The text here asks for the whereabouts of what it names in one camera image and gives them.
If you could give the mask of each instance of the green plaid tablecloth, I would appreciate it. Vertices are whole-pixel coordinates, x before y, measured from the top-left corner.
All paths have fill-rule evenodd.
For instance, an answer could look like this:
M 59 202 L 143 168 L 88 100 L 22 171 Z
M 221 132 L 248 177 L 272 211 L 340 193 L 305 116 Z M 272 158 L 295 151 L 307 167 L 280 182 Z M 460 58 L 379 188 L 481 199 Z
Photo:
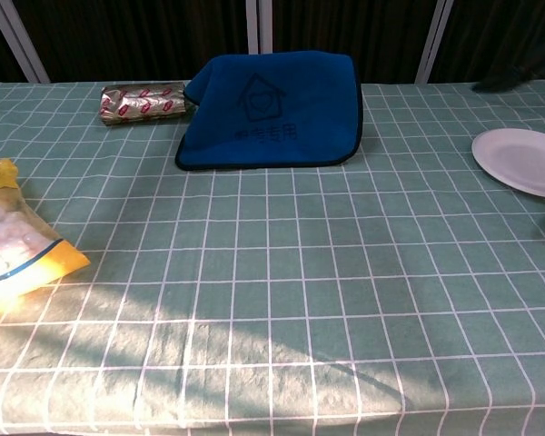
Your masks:
M 92 265 L 0 313 L 0 433 L 545 434 L 545 200 L 474 162 L 545 82 L 363 86 L 341 166 L 183 173 L 187 120 L 0 84 L 0 158 Z

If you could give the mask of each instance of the plate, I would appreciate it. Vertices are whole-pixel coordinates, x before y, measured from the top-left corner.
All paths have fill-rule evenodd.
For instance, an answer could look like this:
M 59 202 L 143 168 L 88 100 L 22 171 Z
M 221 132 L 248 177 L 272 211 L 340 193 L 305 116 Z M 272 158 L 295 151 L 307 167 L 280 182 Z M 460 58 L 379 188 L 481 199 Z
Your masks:
M 474 138 L 472 154 L 495 179 L 545 197 L 545 134 L 525 129 L 489 130 Z

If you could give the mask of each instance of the blue towel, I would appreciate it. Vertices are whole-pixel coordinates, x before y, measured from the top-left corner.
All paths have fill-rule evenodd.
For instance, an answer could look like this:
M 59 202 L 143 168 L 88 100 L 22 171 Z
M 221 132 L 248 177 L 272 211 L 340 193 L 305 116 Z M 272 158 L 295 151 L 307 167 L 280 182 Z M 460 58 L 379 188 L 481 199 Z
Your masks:
M 345 54 L 217 56 L 184 95 L 198 106 L 175 156 L 186 171 L 334 165 L 360 144 L 362 91 Z

